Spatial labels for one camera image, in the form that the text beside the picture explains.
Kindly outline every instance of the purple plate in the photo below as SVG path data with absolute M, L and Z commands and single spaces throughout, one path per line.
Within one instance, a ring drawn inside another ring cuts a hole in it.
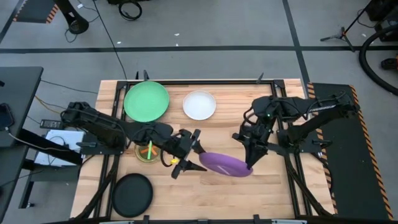
M 253 172 L 245 162 L 224 154 L 204 152 L 199 154 L 199 160 L 206 168 L 223 175 L 247 177 Z

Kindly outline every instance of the orange and black striped edge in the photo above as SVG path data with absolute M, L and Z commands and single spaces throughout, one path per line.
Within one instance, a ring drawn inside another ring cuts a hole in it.
M 25 4 L 26 4 L 27 1 L 28 1 L 28 0 L 24 1 L 24 3 L 22 3 L 21 7 L 18 9 L 17 14 L 16 14 L 16 15 L 14 16 L 14 18 L 12 19 L 14 22 L 17 22 L 17 21 L 18 21 L 18 15 L 19 15 L 20 11 L 22 10 L 22 8 L 25 6 Z
M 308 83 L 307 87 L 308 87 L 308 97 L 309 98 L 315 98 L 315 91 L 313 89 L 313 84 L 312 83 Z M 351 91 L 352 91 L 352 94 L 353 94 L 353 97 L 354 97 L 354 102 L 357 105 L 359 105 L 358 96 L 356 94 L 355 88 L 352 85 L 350 85 L 349 87 L 351 87 Z M 363 114 L 362 114 L 361 110 L 359 110 L 359 112 L 358 112 L 358 118 L 359 118 L 359 120 L 361 122 L 363 134 L 364 134 L 364 137 L 366 139 L 366 144 L 368 145 L 369 155 L 370 155 L 370 157 L 372 159 L 373 169 L 375 171 L 376 178 L 377 178 L 378 184 L 380 186 L 380 193 L 381 193 L 381 195 L 383 197 L 383 201 L 384 201 L 384 205 L 386 207 L 388 218 L 390 220 L 393 220 L 394 217 L 392 216 L 392 211 L 391 211 L 391 207 L 390 207 L 389 202 L 388 202 L 386 189 L 384 187 L 384 184 L 383 184 L 383 181 L 382 181 L 382 178 L 381 178 L 381 173 L 380 173 L 380 170 L 379 170 L 379 166 L 378 166 L 377 161 L 376 161 L 376 156 L 374 155 L 373 147 L 372 147 L 371 140 L 370 140 L 370 137 L 369 137 L 369 134 L 368 134 L 368 129 L 366 127 L 366 124 L 365 124 L 365 121 L 364 121 Z M 318 138 L 323 140 L 323 135 L 322 135 L 322 130 L 321 129 L 317 129 L 317 134 L 318 134 Z M 323 153 L 322 159 L 324 159 L 326 164 L 328 164 L 328 157 L 327 157 L 327 154 L 326 154 L 326 149 L 322 149 L 322 153 Z M 331 183 L 330 171 L 328 169 L 326 169 L 325 167 L 323 167 L 323 170 L 325 171 L 326 181 L 328 182 L 328 186 L 330 188 L 331 187 L 331 185 L 330 185 L 330 183 Z M 335 208 L 335 213 L 337 214 L 338 211 L 337 211 L 337 207 L 336 207 L 335 194 L 333 192 L 331 192 L 331 200 L 332 200 L 332 203 L 333 203 L 333 207 Z
M 60 8 L 58 8 L 58 6 L 57 6 L 56 4 L 54 4 L 54 7 L 51 9 L 49 16 L 47 16 L 47 19 L 46 19 L 46 21 L 45 21 L 46 24 L 49 24 L 49 23 L 52 22 L 52 20 L 53 20 L 54 17 L 55 17 L 55 13 L 57 13 L 57 11 L 58 11 L 59 9 L 60 9 Z
M 313 85 L 312 83 L 308 83 L 307 84 L 307 89 L 308 89 L 308 97 L 309 98 L 315 98 L 315 90 L 313 89 Z M 312 113 L 312 115 L 316 116 L 318 115 L 318 112 L 314 112 Z M 317 130 L 317 136 L 319 140 L 323 140 L 323 134 L 322 134 L 322 129 L 318 128 Z M 328 156 L 326 154 L 326 149 L 322 149 L 322 157 L 321 159 L 323 159 L 325 161 L 326 164 L 328 164 Z M 329 190 L 331 188 L 331 176 L 330 176 L 330 171 L 323 166 L 323 171 L 325 172 L 325 177 L 326 177 L 326 181 L 328 182 L 328 187 Z M 330 192 L 330 197 L 331 197 L 331 202 L 333 204 L 333 208 L 335 209 L 335 214 L 338 213 L 337 211 L 337 207 L 336 207 L 336 200 L 335 200 L 335 193 Z
M 357 105 L 359 105 L 358 96 L 356 94 L 355 88 L 352 85 L 350 85 L 349 87 L 351 87 L 351 91 L 353 93 L 355 103 Z M 388 218 L 390 220 L 393 220 L 391 207 L 389 205 L 387 194 L 386 194 L 386 189 L 384 188 L 383 179 L 381 178 L 379 166 L 378 166 L 377 161 L 376 161 L 376 156 L 374 155 L 372 143 L 371 143 L 371 140 L 370 140 L 370 137 L 369 137 L 369 134 L 368 134 L 368 129 L 366 127 L 365 120 L 363 119 L 363 114 L 362 114 L 361 110 L 359 110 L 359 112 L 358 112 L 358 117 L 359 117 L 359 120 L 360 120 L 361 125 L 362 125 L 362 130 L 363 130 L 364 137 L 366 139 L 366 144 L 368 145 L 369 155 L 371 156 L 371 159 L 372 159 L 373 169 L 374 169 L 374 172 L 376 173 L 376 178 L 377 178 L 378 184 L 380 186 L 380 193 L 381 193 L 381 195 L 383 197 L 384 205 L 386 206 L 386 210 L 387 210 L 387 213 L 388 213 Z

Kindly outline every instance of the black plate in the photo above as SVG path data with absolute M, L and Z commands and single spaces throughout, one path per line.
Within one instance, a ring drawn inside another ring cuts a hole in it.
M 153 196 L 154 189 L 146 176 L 128 174 L 117 182 L 112 193 L 112 206 L 119 215 L 132 218 L 148 209 Z

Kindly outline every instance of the green plate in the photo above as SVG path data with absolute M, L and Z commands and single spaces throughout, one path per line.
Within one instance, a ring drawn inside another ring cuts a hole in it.
M 134 85 L 124 99 L 126 114 L 138 122 L 154 121 L 169 106 L 169 93 L 157 82 L 145 81 Z

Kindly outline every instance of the wooden tabletop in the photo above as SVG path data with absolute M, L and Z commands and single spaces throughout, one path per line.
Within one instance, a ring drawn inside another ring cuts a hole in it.
M 287 96 L 304 98 L 299 79 L 285 79 Z M 111 114 L 116 80 L 103 80 L 99 88 L 96 109 Z M 200 142 L 207 152 L 218 152 L 244 160 L 244 148 L 232 139 L 239 131 L 243 113 L 251 102 L 260 96 L 271 95 L 267 85 L 172 85 L 166 86 L 170 105 L 160 122 L 193 132 L 201 129 Z M 184 114 L 182 101 L 193 90 L 205 90 L 216 99 L 214 115 L 205 121 L 194 121 Z M 270 142 L 277 143 L 272 135 Z M 198 156 L 188 157 L 199 163 Z M 309 154 L 301 154 L 305 180 L 308 188 L 330 213 L 334 213 L 328 185 L 322 164 Z M 97 191 L 103 156 L 95 156 L 80 172 L 71 217 L 78 215 Z M 248 177 L 228 177 L 213 171 L 187 171 L 177 180 L 171 178 L 172 167 L 166 168 L 160 162 L 145 164 L 134 153 L 134 145 L 121 156 L 118 179 L 130 173 L 146 175 L 154 186 L 151 206 L 143 215 L 151 220 L 192 220 L 192 219 L 252 219 L 254 214 L 261 218 L 293 218 L 293 208 L 284 158 L 269 151 L 254 167 Z M 304 213 L 302 196 L 298 190 L 300 211 Z M 105 214 L 108 190 L 104 193 L 101 215 Z M 143 215 L 135 219 L 142 220 Z M 125 219 L 112 212 L 112 220 Z

